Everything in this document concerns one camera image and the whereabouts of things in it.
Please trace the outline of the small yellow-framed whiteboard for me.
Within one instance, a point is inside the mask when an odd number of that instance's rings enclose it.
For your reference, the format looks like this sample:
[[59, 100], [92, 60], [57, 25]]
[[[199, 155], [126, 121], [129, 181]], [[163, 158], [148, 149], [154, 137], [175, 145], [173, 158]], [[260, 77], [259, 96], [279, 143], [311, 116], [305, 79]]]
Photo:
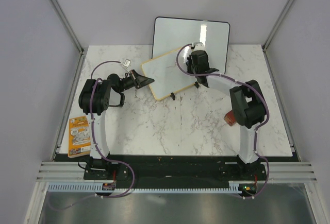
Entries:
[[154, 79], [149, 87], [157, 101], [195, 85], [196, 79], [185, 74], [184, 56], [189, 48], [178, 52], [176, 48], [141, 64], [144, 76]]

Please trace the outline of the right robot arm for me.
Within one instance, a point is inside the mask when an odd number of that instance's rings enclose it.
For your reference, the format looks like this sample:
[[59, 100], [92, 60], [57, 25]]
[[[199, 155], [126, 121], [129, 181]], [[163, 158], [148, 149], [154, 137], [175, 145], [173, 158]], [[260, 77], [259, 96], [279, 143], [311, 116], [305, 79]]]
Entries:
[[207, 53], [200, 49], [190, 53], [186, 66], [187, 74], [195, 76], [199, 84], [230, 97], [234, 118], [240, 126], [238, 157], [242, 163], [236, 166], [236, 173], [241, 179], [249, 179], [255, 173], [252, 163], [260, 158], [258, 129], [269, 120], [269, 109], [259, 83], [256, 80], [241, 82], [219, 74], [218, 69], [209, 66]]

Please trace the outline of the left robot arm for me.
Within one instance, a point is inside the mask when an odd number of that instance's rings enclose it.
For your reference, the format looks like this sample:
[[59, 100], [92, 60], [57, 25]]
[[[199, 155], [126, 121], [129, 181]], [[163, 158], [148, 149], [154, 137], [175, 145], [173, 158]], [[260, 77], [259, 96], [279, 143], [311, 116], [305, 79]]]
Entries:
[[107, 79], [88, 79], [79, 95], [79, 107], [87, 116], [91, 130], [91, 152], [93, 159], [103, 159], [110, 155], [106, 141], [105, 116], [109, 107], [121, 108], [125, 102], [124, 91], [140, 89], [155, 82], [153, 78], [142, 76], [135, 70], [121, 78], [110, 74]]

